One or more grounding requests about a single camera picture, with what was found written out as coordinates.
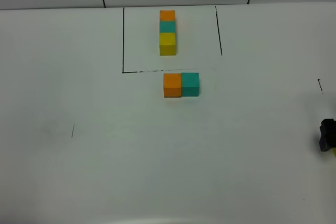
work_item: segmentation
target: orange block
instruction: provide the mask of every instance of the orange block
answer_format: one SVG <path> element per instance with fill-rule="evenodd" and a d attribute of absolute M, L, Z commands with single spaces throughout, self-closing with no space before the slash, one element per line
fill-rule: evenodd
<path fill-rule="evenodd" d="M 160 21 L 175 21 L 175 11 L 174 10 L 161 10 L 160 11 Z"/>
<path fill-rule="evenodd" d="M 163 95 L 164 97 L 182 96 L 182 76 L 180 73 L 163 74 Z"/>

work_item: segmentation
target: teal block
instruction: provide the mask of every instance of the teal block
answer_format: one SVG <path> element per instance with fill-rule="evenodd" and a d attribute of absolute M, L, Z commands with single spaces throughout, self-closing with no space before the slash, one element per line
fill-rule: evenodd
<path fill-rule="evenodd" d="M 176 32 L 176 22 L 175 21 L 160 21 L 160 32 L 161 33 L 175 33 Z"/>
<path fill-rule="evenodd" d="M 197 97 L 199 96 L 199 73 L 182 73 L 182 96 Z"/>

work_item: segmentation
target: black object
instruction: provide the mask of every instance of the black object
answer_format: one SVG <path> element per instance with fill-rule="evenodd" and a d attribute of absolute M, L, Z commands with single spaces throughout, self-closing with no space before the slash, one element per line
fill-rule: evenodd
<path fill-rule="evenodd" d="M 321 139 L 320 149 L 326 152 L 336 147 L 336 121 L 334 119 L 324 119 L 320 126 Z"/>

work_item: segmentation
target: yellow block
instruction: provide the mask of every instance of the yellow block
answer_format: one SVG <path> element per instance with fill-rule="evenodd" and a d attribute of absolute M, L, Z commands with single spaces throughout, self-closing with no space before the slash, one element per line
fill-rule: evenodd
<path fill-rule="evenodd" d="M 160 55 L 176 55 L 176 33 L 160 33 Z"/>

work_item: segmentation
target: stack of blocks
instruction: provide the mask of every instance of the stack of blocks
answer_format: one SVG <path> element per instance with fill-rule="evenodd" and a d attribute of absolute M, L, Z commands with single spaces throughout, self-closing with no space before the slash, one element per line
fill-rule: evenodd
<path fill-rule="evenodd" d="M 176 20 L 174 10 L 160 11 L 160 55 L 176 55 Z"/>
<path fill-rule="evenodd" d="M 163 74 L 164 97 L 197 97 L 199 88 L 198 73 Z"/>

